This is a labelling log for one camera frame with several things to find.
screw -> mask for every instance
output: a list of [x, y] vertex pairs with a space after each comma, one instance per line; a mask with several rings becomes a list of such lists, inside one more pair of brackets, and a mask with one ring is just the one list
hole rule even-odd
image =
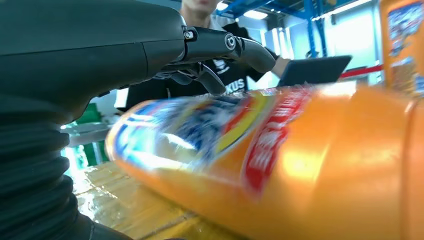
[[236, 47], [236, 39], [232, 35], [227, 35], [225, 38], [225, 45], [228, 49], [233, 50]]
[[185, 38], [186, 40], [193, 39], [194, 37], [195, 37], [195, 35], [193, 34], [193, 32], [192, 32], [192, 31], [185, 31], [185, 32], [184, 32], [184, 38]]

orange plastic bottle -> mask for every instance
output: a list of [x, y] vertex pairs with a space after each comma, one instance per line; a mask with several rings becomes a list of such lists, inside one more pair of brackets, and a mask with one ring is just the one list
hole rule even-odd
[[424, 239], [424, 103], [351, 82], [239, 98], [141, 103], [108, 154], [251, 239]]
[[381, 0], [380, 17], [386, 83], [424, 97], [424, 2]]

blue metal frame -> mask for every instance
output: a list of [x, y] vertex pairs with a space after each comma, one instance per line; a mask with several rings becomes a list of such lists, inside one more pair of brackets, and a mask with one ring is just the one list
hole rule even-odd
[[312, 57], [317, 56], [317, 52], [315, 50], [315, 39], [314, 39], [314, 30], [313, 24], [315, 22], [316, 28], [318, 29], [319, 38], [321, 40], [322, 47], [322, 55], [326, 57], [327, 53], [327, 41], [324, 30], [324, 20], [318, 19], [312, 21], [313, 18], [323, 15], [324, 13], [333, 10], [341, 5], [345, 5], [352, 0], [337, 0], [337, 4], [335, 6], [331, 6], [329, 4], [324, 5], [324, 0], [316, 0], [317, 4], [313, 3], [313, 0], [303, 0], [304, 3], [304, 11], [299, 11], [293, 9], [289, 6], [283, 6], [281, 4], [277, 4], [274, 0], [253, 0], [250, 3], [246, 4], [246, 0], [235, 0], [230, 3], [228, 7], [222, 11], [217, 11], [216, 13], [220, 16], [225, 16], [230, 14], [233, 18], [238, 18], [242, 16], [245, 12], [253, 9], [257, 9], [259, 7], [266, 7], [269, 9], [274, 9], [275, 11], [280, 11], [282, 13], [292, 15], [307, 21], [307, 33], [309, 39], [309, 47], [311, 51]]

table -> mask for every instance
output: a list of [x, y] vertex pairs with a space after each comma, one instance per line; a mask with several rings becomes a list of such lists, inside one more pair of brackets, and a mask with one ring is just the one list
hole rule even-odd
[[74, 172], [71, 177], [82, 214], [135, 240], [245, 239], [161, 197], [113, 162]]

person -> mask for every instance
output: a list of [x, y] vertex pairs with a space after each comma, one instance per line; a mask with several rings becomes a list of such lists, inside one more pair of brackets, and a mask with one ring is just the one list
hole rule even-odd
[[[187, 26], [203, 27], [218, 31], [227, 31], [241, 38], [251, 39], [248, 31], [244, 27], [239, 27], [236, 21], [220, 24], [220, 20], [230, 20], [229, 18], [212, 16], [220, 0], [182, 0], [180, 14], [184, 17]], [[272, 72], [281, 77], [289, 62], [274, 52], [268, 51], [276, 59]], [[250, 66], [237, 62], [226, 62], [220, 59], [213, 59], [204, 62], [225, 85], [225, 94], [246, 91], [248, 89], [249, 76], [257, 82], [264, 74]], [[188, 85], [180, 85], [172, 79], [149, 80], [129, 88], [118, 90], [116, 94], [115, 108], [125, 112], [138, 103], [153, 99], [166, 99], [183, 96], [203, 96], [208, 95], [205, 87], [197, 81], [192, 81]]]

